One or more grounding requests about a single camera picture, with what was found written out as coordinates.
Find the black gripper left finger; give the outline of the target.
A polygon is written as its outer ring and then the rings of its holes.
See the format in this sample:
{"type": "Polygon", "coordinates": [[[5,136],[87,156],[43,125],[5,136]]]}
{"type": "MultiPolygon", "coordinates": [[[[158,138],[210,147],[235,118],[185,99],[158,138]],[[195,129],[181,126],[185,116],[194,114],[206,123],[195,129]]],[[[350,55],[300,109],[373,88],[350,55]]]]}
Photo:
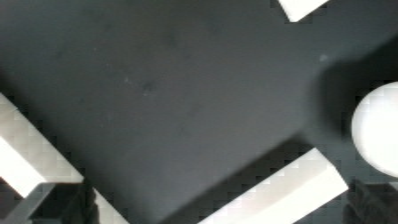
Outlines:
{"type": "Polygon", "coordinates": [[[0,224],[98,224],[92,186],[87,183],[41,183],[0,224]]]}

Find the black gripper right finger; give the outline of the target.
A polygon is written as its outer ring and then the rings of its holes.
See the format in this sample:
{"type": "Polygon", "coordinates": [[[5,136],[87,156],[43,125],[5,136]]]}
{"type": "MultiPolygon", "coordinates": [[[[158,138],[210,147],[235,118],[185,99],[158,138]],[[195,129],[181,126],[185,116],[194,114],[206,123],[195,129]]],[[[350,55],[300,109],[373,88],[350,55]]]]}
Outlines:
{"type": "Polygon", "coordinates": [[[398,189],[389,183],[350,183],[347,224],[398,224],[398,189]]]}

